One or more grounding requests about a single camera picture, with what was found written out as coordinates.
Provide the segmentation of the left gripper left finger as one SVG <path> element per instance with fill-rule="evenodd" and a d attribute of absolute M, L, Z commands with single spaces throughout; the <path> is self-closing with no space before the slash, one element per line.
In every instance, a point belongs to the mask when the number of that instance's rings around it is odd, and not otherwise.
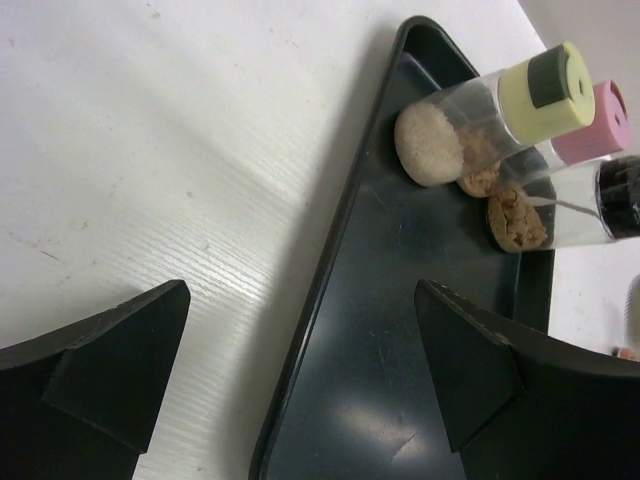
<path fill-rule="evenodd" d="M 171 280 L 1 351 L 4 479 L 130 479 L 148 451 L 186 324 Z"/>

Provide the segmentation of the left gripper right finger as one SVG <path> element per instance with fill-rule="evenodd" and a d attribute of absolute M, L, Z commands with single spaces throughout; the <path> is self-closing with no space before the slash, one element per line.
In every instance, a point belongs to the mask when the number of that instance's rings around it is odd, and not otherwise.
<path fill-rule="evenodd" d="M 451 450 L 470 479 L 635 479 L 639 365 L 420 281 L 414 303 Z"/>

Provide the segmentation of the red label spice jar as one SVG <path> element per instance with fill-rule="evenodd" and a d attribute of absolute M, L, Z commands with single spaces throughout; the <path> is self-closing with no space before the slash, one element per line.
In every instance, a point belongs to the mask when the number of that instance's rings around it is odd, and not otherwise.
<path fill-rule="evenodd" d="M 635 361 L 635 362 L 639 361 L 639 355 L 636 354 L 632 349 L 628 347 L 617 349 L 614 355 L 617 358 L 624 359 L 624 360 Z"/>

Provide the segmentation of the small black cap spice bottle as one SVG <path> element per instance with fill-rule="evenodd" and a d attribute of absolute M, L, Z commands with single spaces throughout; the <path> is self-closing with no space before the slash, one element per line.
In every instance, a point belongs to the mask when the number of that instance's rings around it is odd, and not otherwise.
<path fill-rule="evenodd" d="M 488 199 L 487 224 L 508 253 L 639 236 L 639 157 L 591 160 Z"/>

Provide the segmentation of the yellow cap spice bottle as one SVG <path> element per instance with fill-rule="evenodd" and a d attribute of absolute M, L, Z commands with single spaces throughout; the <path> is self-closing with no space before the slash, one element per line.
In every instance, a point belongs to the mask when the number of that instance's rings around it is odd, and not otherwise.
<path fill-rule="evenodd" d="M 414 182 L 440 186 L 588 127 L 595 110 L 587 63 L 566 41 L 413 102 L 395 121 L 394 146 Z"/>

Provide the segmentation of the pink cap spice bottle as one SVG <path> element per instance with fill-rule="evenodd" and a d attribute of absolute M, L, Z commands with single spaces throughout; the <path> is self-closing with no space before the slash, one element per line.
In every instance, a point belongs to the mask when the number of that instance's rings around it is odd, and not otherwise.
<path fill-rule="evenodd" d="M 606 80 L 593 87 L 595 117 L 591 125 L 544 141 L 487 169 L 461 178 L 468 195 L 484 198 L 541 180 L 566 167 L 625 150 L 631 123 L 618 85 Z"/>

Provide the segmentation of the grey cap pepper grinder bottle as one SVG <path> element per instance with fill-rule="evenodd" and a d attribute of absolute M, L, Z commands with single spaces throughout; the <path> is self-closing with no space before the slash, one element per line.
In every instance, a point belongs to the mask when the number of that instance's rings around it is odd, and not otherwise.
<path fill-rule="evenodd" d="M 625 324 L 629 331 L 639 327 L 640 275 L 636 275 L 627 290 L 625 303 Z"/>

